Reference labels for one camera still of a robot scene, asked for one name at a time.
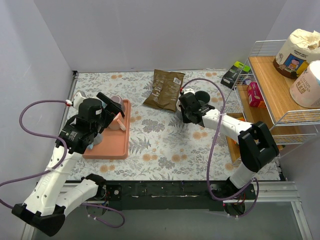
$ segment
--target label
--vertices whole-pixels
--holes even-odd
[[[239,61],[236,61],[234,63],[234,65],[238,68],[238,69],[242,69],[243,68],[243,71],[245,72],[249,72],[250,71],[250,67],[247,66],[247,65],[244,65],[242,62],[239,62]]]
[[[70,141],[74,141],[77,135],[78,133],[76,131],[72,131],[68,138]]]
[[[178,85],[181,84],[181,81],[180,81],[178,78],[176,78],[176,77],[173,79],[173,82],[174,82],[175,84],[178,84]]]

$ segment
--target metal shelf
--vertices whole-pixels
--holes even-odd
[[[296,104],[289,93],[295,79],[282,76],[273,66],[273,60],[285,41],[255,42],[244,63],[244,66],[250,66],[252,73],[240,74],[231,90],[235,93],[239,106],[226,107],[228,114],[242,113],[248,122],[265,122],[278,146],[303,144],[318,134],[315,125],[320,124],[320,109],[304,108]],[[257,83],[267,108],[249,106],[248,81]],[[227,143],[233,165],[237,166],[241,163],[240,153],[232,146],[233,141],[227,138]]]
[[[320,124],[320,109],[298,105],[289,93],[295,79],[281,75],[273,65],[285,40],[257,41],[246,61],[270,113],[272,123],[279,126]],[[239,76],[241,84],[246,76]]]

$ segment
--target pink box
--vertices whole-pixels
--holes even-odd
[[[248,93],[249,105],[251,107],[266,108],[264,98],[262,97],[256,82],[251,82],[246,91]]]

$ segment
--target packaging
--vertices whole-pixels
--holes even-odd
[[[164,109],[176,112],[180,88],[184,80],[184,73],[154,70],[152,92],[144,101],[154,109]]]
[[[227,71],[223,75],[220,83],[232,89],[243,66],[244,66],[243,63],[236,61],[235,64],[229,69],[229,71]],[[241,74],[248,74],[249,72],[250,72],[250,67],[245,65]]]
[[[291,85],[293,100],[305,108],[320,108],[320,60],[313,61]]]
[[[262,97],[256,82],[251,82],[246,91],[248,93],[249,105],[251,107],[266,108],[264,98]]]
[[[315,60],[320,60],[320,33],[296,29],[275,56],[273,65],[283,76],[295,79]]]

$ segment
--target wooden shelf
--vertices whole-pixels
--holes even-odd
[[[302,107],[292,99],[289,88],[295,82],[295,79],[281,75],[273,65],[274,59],[274,56],[250,56],[249,62],[264,100],[276,123],[288,111],[310,110],[310,108]]]
[[[269,129],[274,124],[270,118],[269,112],[266,108],[252,107],[249,105],[249,98],[247,93],[247,85],[237,85],[239,97],[243,106],[243,112],[245,119],[250,123],[256,123],[258,121],[264,122]],[[271,130],[272,135],[298,135],[301,134],[301,130],[298,126],[276,126]]]
[[[233,118],[241,118],[243,117],[242,113],[228,113],[230,117]],[[230,151],[230,156],[231,156],[231,161],[234,166],[239,166],[241,161],[237,161],[238,158],[240,158],[240,149],[237,144],[235,144],[234,140],[231,139],[230,137],[225,137],[226,138],[226,143],[228,144],[228,148]],[[281,151],[284,148],[283,145],[278,145],[279,151]]]

